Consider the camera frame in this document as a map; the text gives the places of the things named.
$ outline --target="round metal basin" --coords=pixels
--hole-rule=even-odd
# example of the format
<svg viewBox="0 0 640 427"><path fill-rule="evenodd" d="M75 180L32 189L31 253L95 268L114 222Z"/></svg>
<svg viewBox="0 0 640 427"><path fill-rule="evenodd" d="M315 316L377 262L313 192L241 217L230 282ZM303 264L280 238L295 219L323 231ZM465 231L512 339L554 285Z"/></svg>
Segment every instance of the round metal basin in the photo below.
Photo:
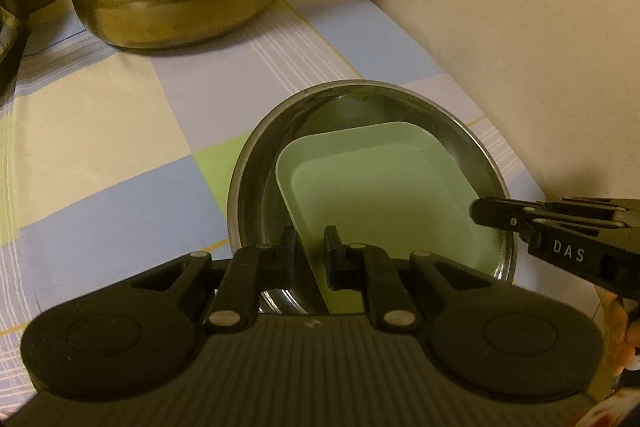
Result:
<svg viewBox="0 0 640 427"><path fill-rule="evenodd" d="M498 168L478 138L456 117L402 87L367 80L340 80L305 89L282 102L258 124L236 163L227 205L232 251L245 245L277 243L289 214L275 178L275 165L291 141L320 132L389 121L406 121L433 134L455 159L479 197L509 197ZM512 233L502 233L502 261L494 276L513 280L516 249ZM300 254L296 281L288 291L262 296L264 312L323 313L326 306Z"/></svg>

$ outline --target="tablecloth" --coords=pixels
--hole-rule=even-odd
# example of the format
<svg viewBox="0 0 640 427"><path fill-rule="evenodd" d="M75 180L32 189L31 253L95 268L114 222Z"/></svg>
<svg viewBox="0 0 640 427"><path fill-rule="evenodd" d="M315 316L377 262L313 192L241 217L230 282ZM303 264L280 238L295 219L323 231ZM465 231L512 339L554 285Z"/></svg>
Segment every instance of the tablecloth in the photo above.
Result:
<svg viewBox="0 0 640 427"><path fill-rule="evenodd" d="M479 107L369 0L279 0L228 36L128 52L61 0L34 14L0 108L0 419L33 393L20 336L41 311L194 250L231 256L226 197L253 127L305 87L402 85L482 140L511 196L542 198ZM593 287L520 245L518 284L593 315Z"/></svg>

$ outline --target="green tray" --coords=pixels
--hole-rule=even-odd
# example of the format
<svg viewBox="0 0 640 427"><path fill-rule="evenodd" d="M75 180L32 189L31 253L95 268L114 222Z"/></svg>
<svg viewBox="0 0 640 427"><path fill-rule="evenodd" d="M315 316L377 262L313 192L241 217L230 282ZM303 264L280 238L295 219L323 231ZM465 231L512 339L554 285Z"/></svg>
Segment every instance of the green tray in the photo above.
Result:
<svg viewBox="0 0 640 427"><path fill-rule="evenodd" d="M377 245L396 259L433 251L489 275L500 264L499 232L469 217L476 192L442 144L417 125L390 122L299 138L280 153L276 179L332 313L359 312L362 299L326 285L328 225L345 244Z"/></svg>

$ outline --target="screw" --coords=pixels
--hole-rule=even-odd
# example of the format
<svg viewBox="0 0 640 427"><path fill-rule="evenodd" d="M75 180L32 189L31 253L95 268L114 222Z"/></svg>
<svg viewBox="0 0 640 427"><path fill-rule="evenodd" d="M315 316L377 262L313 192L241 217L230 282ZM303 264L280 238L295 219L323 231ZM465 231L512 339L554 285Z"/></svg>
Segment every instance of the screw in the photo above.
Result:
<svg viewBox="0 0 640 427"><path fill-rule="evenodd" d="M406 327L415 322L415 315L409 310L391 310L382 315L389 326Z"/></svg>
<svg viewBox="0 0 640 427"><path fill-rule="evenodd" d="M233 310L218 310L209 315L209 322L214 326L228 328L238 324L241 318L240 314Z"/></svg>

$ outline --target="checkered tablecloth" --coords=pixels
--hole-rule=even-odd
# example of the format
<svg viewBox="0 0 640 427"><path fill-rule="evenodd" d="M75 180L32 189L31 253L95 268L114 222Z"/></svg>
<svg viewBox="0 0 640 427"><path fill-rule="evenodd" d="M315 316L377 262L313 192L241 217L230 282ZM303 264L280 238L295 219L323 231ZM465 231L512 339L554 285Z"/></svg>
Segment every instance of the checkered tablecloth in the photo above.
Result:
<svg viewBox="0 0 640 427"><path fill-rule="evenodd" d="M236 158L305 87L368 78L413 89L471 127L513 197L542 197L478 106L368 0L279 0L226 37L162 53L105 44L68 0L31 27L0 108L0 419L33 393L18 346L36 314L188 251L231 255ZM541 270L521 249L518 282L549 293ZM581 281L549 273L553 296L595 311Z"/></svg>

